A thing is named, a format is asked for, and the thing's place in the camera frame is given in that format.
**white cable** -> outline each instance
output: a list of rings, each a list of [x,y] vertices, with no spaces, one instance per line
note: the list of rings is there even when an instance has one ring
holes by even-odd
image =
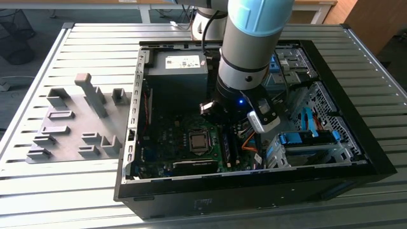
[[[19,76],[6,76],[6,77],[0,77],[0,78],[6,79],[6,78],[19,78],[19,77],[23,77],[23,78],[35,78],[35,76],[23,76],[23,75],[19,75]]]

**black cable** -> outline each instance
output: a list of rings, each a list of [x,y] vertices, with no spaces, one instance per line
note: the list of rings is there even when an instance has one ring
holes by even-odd
[[[284,85],[286,85],[286,102],[288,103],[288,98],[290,98],[290,85],[288,85],[288,82],[287,82],[287,78],[286,78],[286,75],[284,75],[284,71],[283,71],[283,68],[282,68],[282,63],[280,63],[280,59],[279,59],[279,56],[278,56],[278,52],[274,51],[274,55],[275,55],[275,59],[276,59],[276,62],[278,62],[278,66],[279,66],[279,69],[280,69],[280,74],[282,74],[282,78],[283,78],[283,81],[284,81]]]
[[[204,39],[206,39],[206,34],[208,33],[208,28],[210,28],[210,25],[212,23],[212,21],[215,20],[215,17],[218,16],[218,14],[220,13],[220,11],[218,10],[215,12],[215,14],[212,15],[206,27],[204,27],[204,32],[203,32],[203,41],[202,41],[202,46],[203,46],[203,54],[207,55],[207,51],[206,51],[206,48],[204,48]]]
[[[183,6],[183,11],[184,11],[184,13],[186,13],[184,18],[183,18],[183,20],[182,20],[182,23],[184,23],[186,17],[188,18],[188,20],[191,20],[190,15],[188,15],[188,10],[191,9],[191,6],[188,6],[187,9],[186,9],[186,6],[184,6],[184,5],[182,5],[182,6]]]

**wooden cabinet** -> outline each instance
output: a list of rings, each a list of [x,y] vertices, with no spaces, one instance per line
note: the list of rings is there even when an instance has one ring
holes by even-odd
[[[375,55],[407,23],[407,0],[338,0],[325,24],[346,23]]]

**label sticker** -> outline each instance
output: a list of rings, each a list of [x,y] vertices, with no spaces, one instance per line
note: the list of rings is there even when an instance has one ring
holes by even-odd
[[[255,155],[255,160],[256,160],[258,163],[262,165],[263,159],[262,159],[262,157],[259,156],[259,154]]]
[[[200,68],[199,56],[168,56],[166,69]]]

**aluminum extrusion table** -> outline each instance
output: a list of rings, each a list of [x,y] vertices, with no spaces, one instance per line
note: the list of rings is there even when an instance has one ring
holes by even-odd
[[[78,72],[111,92],[132,88],[139,41],[188,40],[168,24],[76,24],[62,30],[0,143],[0,227],[27,228],[407,228],[407,97],[341,26],[288,25],[282,39],[314,40],[398,174],[327,202],[143,222],[114,198],[118,160],[30,165],[26,153],[54,87]]]

